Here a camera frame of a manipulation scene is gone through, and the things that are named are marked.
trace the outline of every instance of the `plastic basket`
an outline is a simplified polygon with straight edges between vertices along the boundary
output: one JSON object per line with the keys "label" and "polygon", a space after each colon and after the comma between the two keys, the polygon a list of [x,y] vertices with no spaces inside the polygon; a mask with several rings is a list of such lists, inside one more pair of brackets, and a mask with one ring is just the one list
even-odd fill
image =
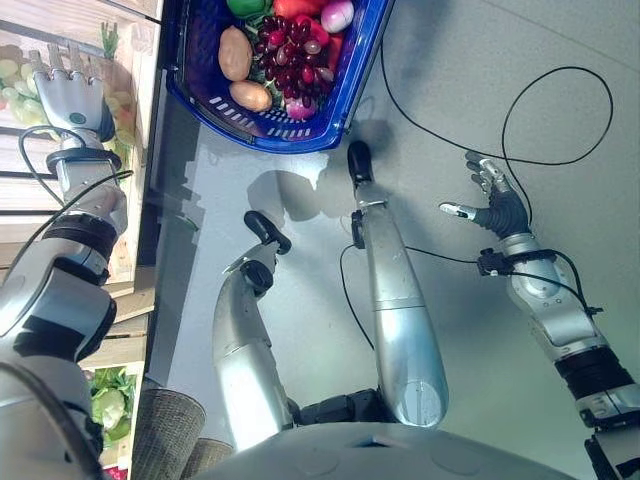
{"label": "plastic basket", "polygon": [[185,0],[167,19],[173,57],[167,88],[216,132],[247,147],[270,153],[305,153],[334,148],[348,128],[373,65],[394,0],[353,0],[355,15],[345,33],[335,85],[325,105],[307,121],[284,111],[255,113],[236,104],[229,80],[218,65],[220,34],[241,26],[224,0]]}

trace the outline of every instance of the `red grape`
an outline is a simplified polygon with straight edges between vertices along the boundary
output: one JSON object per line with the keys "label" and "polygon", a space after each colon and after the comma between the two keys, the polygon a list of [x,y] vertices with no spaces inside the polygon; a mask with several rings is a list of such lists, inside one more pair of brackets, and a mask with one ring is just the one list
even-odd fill
{"label": "red grape", "polygon": [[291,43],[287,43],[287,44],[284,46],[284,54],[285,54],[288,58],[293,57],[293,56],[295,55],[295,53],[296,53],[296,47],[295,47],[293,44],[291,44]]}
{"label": "red grape", "polygon": [[320,90],[324,94],[329,94],[331,92],[331,85],[325,81],[320,82]]}
{"label": "red grape", "polygon": [[282,30],[274,30],[269,34],[269,43],[279,47],[284,43],[285,34]]}
{"label": "red grape", "polygon": [[317,55],[311,55],[311,54],[307,53],[304,56],[304,61],[307,62],[311,66],[315,66],[315,65],[318,64],[318,56]]}
{"label": "red grape", "polygon": [[291,22],[291,25],[289,26],[289,37],[291,37],[291,40],[295,42],[295,38],[298,36],[298,25],[296,25],[295,22]]}
{"label": "red grape", "polygon": [[284,47],[280,47],[278,49],[278,53],[276,54],[276,62],[281,67],[286,65],[288,61],[287,55],[284,53]]}
{"label": "red grape", "polygon": [[325,82],[333,83],[333,72],[331,70],[329,70],[328,68],[319,67],[319,68],[316,68],[316,72],[318,72],[320,74],[320,77]]}
{"label": "red grape", "polygon": [[262,21],[262,27],[263,28],[267,28],[269,30],[273,30],[275,28],[277,28],[278,24],[276,22],[276,19],[274,17],[264,17],[264,20]]}
{"label": "red grape", "polygon": [[307,36],[311,33],[311,21],[308,18],[300,22],[300,33]]}
{"label": "red grape", "polygon": [[329,49],[323,49],[318,55],[318,67],[326,67],[329,64]]}
{"label": "red grape", "polygon": [[313,68],[307,64],[302,67],[302,80],[304,80],[304,83],[313,82]]}
{"label": "red grape", "polygon": [[322,46],[315,40],[308,40],[307,43],[304,44],[304,51],[310,55],[316,55],[320,53],[322,50]]}

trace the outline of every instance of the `concrete floor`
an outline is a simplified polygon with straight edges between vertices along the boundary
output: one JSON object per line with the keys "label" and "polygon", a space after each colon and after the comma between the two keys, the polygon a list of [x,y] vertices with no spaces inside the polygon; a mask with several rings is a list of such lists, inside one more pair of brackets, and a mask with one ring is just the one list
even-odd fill
{"label": "concrete floor", "polygon": [[[499,150],[503,117],[520,90],[561,65],[589,67],[609,83],[611,131],[585,161],[516,165],[541,243],[576,261],[597,323],[640,377],[639,2],[403,0],[385,53],[392,89],[418,121],[467,145]],[[512,116],[508,148],[542,161],[576,157],[607,117],[591,77],[561,73],[531,90]],[[346,145],[364,139],[407,245],[474,258],[495,238],[437,209],[444,200],[485,205],[464,152],[404,120],[372,70],[349,137],[329,152],[266,155],[225,140],[167,100],[156,185],[165,192],[158,286],[159,333],[151,376],[206,408],[203,436],[228,440],[211,364],[211,322],[222,270],[255,244],[242,216],[259,209],[293,249],[260,302],[289,396],[305,405],[376,384],[374,358],[349,314],[338,271],[354,202]],[[505,280],[475,267],[414,256],[451,392],[442,428],[595,478],[583,450],[590,432],[571,395],[528,333]],[[371,329],[366,259],[345,258],[356,311]],[[177,335],[175,350],[173,342]]]}

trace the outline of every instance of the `cabbage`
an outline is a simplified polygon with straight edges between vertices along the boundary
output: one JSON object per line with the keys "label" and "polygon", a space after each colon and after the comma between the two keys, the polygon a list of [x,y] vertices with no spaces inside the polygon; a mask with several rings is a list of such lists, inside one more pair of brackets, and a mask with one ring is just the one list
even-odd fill
{"label": "cabbage", "polygon": [[96,395],[92,402],[93,421],[109,431],[114,428],[125,413],[124,396],[116,389],[106,389]]}

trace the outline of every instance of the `wire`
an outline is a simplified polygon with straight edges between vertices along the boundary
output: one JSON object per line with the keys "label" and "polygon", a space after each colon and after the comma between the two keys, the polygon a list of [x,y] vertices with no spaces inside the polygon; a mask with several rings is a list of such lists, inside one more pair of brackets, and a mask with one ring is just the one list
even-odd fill
{"label": "wire", "polygon": [[[413,126],[419,128],[420,130],[423,130],[424,132],[433,135],[434,137],[442,140],[443,142],[446,142],[450,145],[453,145],[454,147],[458,147],[462,150],[471,150],[474,151],[476,153],[479,153],[480,155],[484,155],[487,157],[492,157],[492,158],[499,158],[501,160],[509,160],[510,162],[517,162],[517,163],[527,163],[529,165],[541,165],[541,166],[549,166],[549,167],[559,167],[562,165],[570,165],[572,163],[576,163],[579,162],[580,160],[584,159],[585,157],[587,157],[589,154],[591,154],[591,152],[593,152],[596,148],[598,148],[598,146],[602,143],[602,141],[604,140],[604,137],[607,135],[607,133],[609,132],[609,129],[611,127],[611,122],[613,120],[613,95],[611,93],[611,89],[609,88],[609,85],[607,84],[607,82],[604,80],[604,78],[602,78],[600,75],[598,75],[596,72],[594,72],[593,70],[590,70],[588,68],[585,67],[578,67],[575,65],[568,65],[568,66],[564,66],[564,67],[558,67],[558,68],[554,68],[553,70],[549,70],[546,73],[543,73],[542,75],[540,75],[539,77],[537,77],[535,80],[533,80],[531,83],[529,83],[516,97],[516,99],[512,102],[511,107],[509,107],[509,111],[507,112],[507,115],[505,116],[505,124],[507,124],[509,122],[509,118],[511,116],[511,113],[513,112],[514,107],[516,106],[516,104],[518,103],[518,101],[520,100],[520,98],[522,98],[522,96],[531,88],[533,87],[536,83],[538,83],[540,80],[542,80],[543,78],[548,77],[549,75],[553,75],[554,73],[557,72],[561,72],[564,70],[576,70],[576,71],[581,71],[584,73],[587,73],[589,75],[592,75],[593,77],[595,77],[604,87],[606,93],[607,93],[607,97],[608,97],[608,101],[609,101],[609,118],[607,120],[607,125],[605,126],[604,130],[602,131],[602,133],[600,134],[600,137],[598,137],[598,140],[593,144],[593,146],[591,148],[589,148],[585,153],[583,153],[582,155],[580,155],[579,157],[576,157],[572,160],[565,160],[562,162],[539,162],[537,160],[527,160],[527,159],[523,159],[523,158],[516,158],[516,157],[509,157],[507,158],[506,155],[498,155],[495,153],[489,153],[489,152],[483,152],[482,150],[479,150],[475,147],[469,147],[467,145],[464,145],[462,143],[458,143],[455,140],[451,140],[447,137],[444,137],[443,135],[440,135],[439,133],[434,132],[433,130],[430,130],[422,125],[420,125],[418,122],[416,122],[413,118],[411,118],[404,110],[403,108],[400,106],[400,104],[398,103],[398,101],[396,100],[395,96],[393,95],[393,93],[391,92],[391,88],[389,87],[389,80],[387,79],[387,71],[386,71],[386,66],[384,63],[384,40],[380,42],[380,63],[382,66],[382,77],[384,79],[384,85],[386,87],[387,93],[389,94],[389,97],[391,98],[391,102],[394,104],[394,106],[398,109],[398,111],[400,112],[400,114],[407,120],[409,121],[409,123],[411,123]],[[503,125],[503,131],[506,131],[506,126]]]}
{"label": "wire", "polygon": [[[590,70],[588,68],[578,67],[578,66],[575,66],[575,65],[566,65],[566,66],[563,66],[563,67],[554,68],[554,69],[549,70],[548,72],[543,73],[542,75],[536,77],[532,82],[530,82],[526,87],[524,87],[524,89],[518,94],[518,96],[513,100],[513,102],[511,102],[509,110],[507,111],[507,114],[504,117],[504,122],[502,124],[502,133],[500,135],[500,144],[501,144],[501,149],[502,149],[502,155],[497,155],[495,153],[489,153],[489,152],[483,152],[482,150],[479,150],[479,149],[474,148],[474,147],[469,147],[469,146],[464,145],[462,143],[459,143],[459,142],[457,142],[455,140],[451,140],[451,139],[449,139],[449,138],[447,138],[447,137],[445,137],[443,135],[440,135],[439,133],[436,133],[435,131],[433,131],[431,129],[428,129],[428,128],[424,127],[423,125],[421,125],[417,121],[415,121],[413,118],[411,118],[409,116],[409,114],[407,114],[407,112],[404,111],[404,109],[400,106],[400,104],[396,100],[395,96],[393,95],[393,92],[391,91],[391,87],[389,86],[389,79],[387,78],[387,69],[386,69],[386,65],[385,65],[385,62],[384,62],[384,38],[380,42],[380,64],[381,64],[381,67],[382,67],[382,78],[384,79],[384,85],[385,85],[385,88],[387,90],[387,93],[389,94],[389,98],[391,98],[391,102],[398,109],[400,114],[407,121],[409,121],[409,123],[411,123],[413,126],[419,128],[420,130],[422,130],[422,131],[424,131],[424,132],[426,132],[426,133],[428,133],[430,135],[433,135],[434,137],[442,140],[443,142],[446,142],[446,143],[448,143],[450,145],[453,145],[454,147],[458,147],[458,148],[460,148],[462,150],[471,150],[471,151],[479,153],[480,155],[484,155],[484,156],[487,156],[487,157],[493,157],[493,158],[499,158],[499,159],[502,159],[502,160],[505,161],[505,163],[507,165],[507,169],[509,170],[509,173],[511,174],[511,176],[513,177],[516,185],[518,186],[518,188],[522,192],[522,196],[524,197],[525,202],[527,204],[529,225],[531,225],[531,223],[533,222],[533,206],[531,205],[531,199],[529,198],[529,194],[525,190],[524,186],[520,182],[520,179],[515,174],[510,162],[526,163],[526,164],[530,164],[530,165],[540,165],[540,166],[548,166],[548,167],[557,167],[557,166],[561,166],[561,165],[570,165],[572,163],[579,162],[580,160],[582,160],[582,159],[586,158],[587,156],[589,156],[591,154],[591,152],[593,152],[596,148],[598,148],[598,146],[602,143],[602,141],[606,137],[607,133],[609,133],[609,129],[611,128],[611,122],[613,120],[613,110],[614,110],[613,95],[612,95],[611,89],[609,88],[609,85],[607,84],[605,79],[602,78],[599,74],[597,74],[593,70]],[[527,160],[527,159],[522,159],[522,158],[509,157],[507,155],[507,149],[506,149],[506,132],[507,132],[507,125],[509,124],[509,119],[511,118],[511,114],[513,113],[514,108],[516,107],[516,105],[518,104],[518,102],[520,101],[522,96],[525,93],[527,93],[527,91],[531,87],[533,87],[535,84],[537,84],[542,79],[544,79],[544,78],[546,78],[546,77],[548,77],[550,75],[553,75],[555,73],[562,72],[562,71],[579,71],[579,72],[586,73],[588,75],[593,76],[595,79],[597,79],[600,82],[600,84],[603,86],[603,88],[604,88],[604,90],[605,90],[605,92],[607,94],[607,99],[608,99],[608,102],[609,102],[609,116],[608,116],[608,119],[607,119],[607,124],[606,124],[604,130],[602,131],[602,133],[600,134],[600,137],[598,137],[598,139],[593,144],[593,146],[591,148],[589,148],[585,153],[583,153],[582,155],[580,155],[580,156],[578,156],[578,157],[576,157],[576,158],[574,158],[572,160],[548,163],[548,162],[540,162],[540,161],[536,161],[536,160]]]}
{"label": "wire", "polygon": [[38,238],[38,236],[42,232],[44,232],[53,222],[55,222],[58,218],[60,218],[64,212],[66,212],[73,205],[78,203],[78,200],[80,200],[82,197],[84,197],[87,193],[91,192],[94,188],[99,187],[100,185],[102,185],[105,182],[108,182],[109,180],[123,179],[123,178],[126,178],[126,177],[130,177],[131,175],[133,175],[133,170],[123,170],[122,172],[114,173],[113,175],[109,175],[107,177],[104,177],[102,180],[98,180],[97,182],[92,183],[87,188],[85,188],[82,192],[80,192],[78,195],[76,195],[71,200],[69,200],[69,202],[67,202],[66,205],[64,205],[60,210],[58,210],[56,213],[51,215],[51,217],[49,217],[49,219],[46,222],[44,222],[42,225],[40,225],[40,227],[35,232],[33,232],[33,235],[31,235],[31,237],[29,237],[29,240],[27,240],[25,242],[25,244],[22,245],[22,248],[20,249],[20,251],[16,255],[16,258],[13,260],[13,263],[11,264],[11,267],[9,268],[9,273],[7,274],[7,277],[11,274],[11,271],[17,265],[17,263],[20,260],[20,258],[22,258],[22,256],[24,255],[24,252],[27,251],[27,249],[31,246],[31,244],[35,241],[35,239]]}
{"label": "wire", "polygon": [[[344,254],[347,252],[347,250],[349,250],[352,247],[355,247],[355,245],[353,244],[347,245],[342,249],[342,252],[340,253],[340,261],[338,263],[340,265],[340,279],[342,280],[342,291],[344,292],[344,298],[347,301],[347,305],[349,305],[349,310],[351,310],[351,315],[353,316],[353,319],[355,320],[356,324],[358,325],[358,328],[362,332],[362,335],[367,340],[367,343],[371,347],[371,350],[375,351],[375,347],[373,346],[373,342],[371,341],[371,338],[369,338],[369,335],[367,334],[366,330],[362,326],[362,323],[360,322],[360,319],[358,318],[358,315],[356,314],[356,311],[353,308],[353,304],[351,303],[351,299],[349,298],[349,292],[347,291],[347,282],[344,278],[344,264],[343,264]],[[422,250],[420,248],[407,247],[407,246],[405,246],[404,248],[414,252],[424,253],[426,255],[431,255],[433,257],[442,258],[444,260],[450,260],[452,262],[466,263],[466,264],[476,263],[474,260],[460,260],[459,258],[447,257],[446,255],[440,255],[438,253],[429,252],[427,250]]]}
{"label": "wire", "polygon": [[44,408],[51,425],[64,440],[71,456],[78,462],[83,477],[101,480],[102,466],[96,455],[69,415],[49,387],[22,365],[0,361],[0,370],[8,373],[24,385]]}
{"label": "wire", "polygon": [[56,202],[58,202],[61,206],[64,206],[64,202],[62,201],[62,199],[58,197],[58,195],[56,195],[56,193],[53,190],[51,190],[49,185],[45,183],[45,181],[42,179],[40,174],[36,172],[36,169],[33,167],[31,160],[29,160],[29,155],[27,155],[27,151],[24,148],[25,139],[32,133],[39,132],[42,130],[49,130],[57,133],[58,135],[62,135],[62,134],[71,135],[72,137],[75,137],[77,140],[79,140],[83,147],[86,147],[87,143],[76,132],[73,132],[66,128],[54,127],[52,125],[36,125],[34,127],[29,127],[25,131],[23,131],[18,137],[18,149],[20,150],[20,155],[22,156],[24,163],[27,165],[27,168],[31,172],[31,175],[33,176],[33,178],[35,178],[38,181],[38,183],[42,186],[42,188],[44,188],[47,191],[47,193],[54,198]]}
{"label": "wire", "polygon": [[344,298],[347,300],[347,305],[349,305],[349,310],[351,310],[351,315],[353,315],[353,319],[356,321],[358,328],[362,332],[362,335],[364,335],[364,338],[367,340],[367,343],[371,347],[371,350],[375,351],[373,342],[369,338],[369,335],[367,335],[367,332],[362,326],[362,323],[360,323],[360,319],[358,318],[358,315],[356,315],[356,311],[354,310],[353,305],[351,304],[351,299],[349,298],[349,292],[347,292],[347,282],[344,279],[344,266],[342,263],[342,259],[344,258],[344,254],[347,252],[347,250],[349,250],[352,247],[355,247],[355,245],[353,244],[347,245],[342,249],[342,252],[340,253],[340,261],[338,263],[340,264],[340,278],[342,279],[342,291],[344,292]]}
{"label": "wire", "polygon": [[438,258],[442,258],[444,260],[451,260],[452,262],[473,263],[473,264],[477,263],[475,260],[460,260],[459,258],[447,257],[446,255],[440,255],[439,253],[429,252],[427,250],[422,250],[420,248],[407,247],[407,246],[405,246],[404,248],[406,248],[407,250],[412,250],[414,252],[424,253],[425,255],[431,255],[432,257],[438,257]]}
{"label": "wire", "polygon": [[578,273],[578,268],[576,267],[576,264],[573,263],[573,260],[571,260],[571,258],[569,258],[568,255],[558,250],[549,249],[549,251],[554,255],[557,255],[560,258],[562,258],[565,262],[567,262],[567,264],[569,265],[569,268],[571,268],[571,271],[573,272],[573,279],[576,282],[576,290],[578,291],[578,294],[580,295],[582,300],[584,300],[584,292],[582,291],[582,280],[580,280],[580,274]]}
{"label": "wire", "polygon": [[532,275],[530,273],[509,272],[509,273],[505,273],[505,274],[500,274],[500,276],[504,276],[504,277],[508,277],[510,275],[515,275],[516,277],[528,277],[528,278],[533,278],[535,280],[542,280],[543,282],[547,282],[547,283],[550,283],[552,285],[556,285],[556,286],[558,286],[560,288],[564,288],[565,290],[569,290],[569,292],[571,292],[571,294],[578,299],[578,301],[582,305],[582,308],[584,309],[584,312],[587,315],[591,316],[590,313],[589,313],[591,311],[591,309],[587,305],[587,302],[585,302],[584,298],[581,297],[580,294],[578,294],[578,292],[576,292],[569,285],[565,285],[564,283],[556,282],[555,280],[551,280],[550,278],[546,278],[546,277],[541,277],[539,275]]}

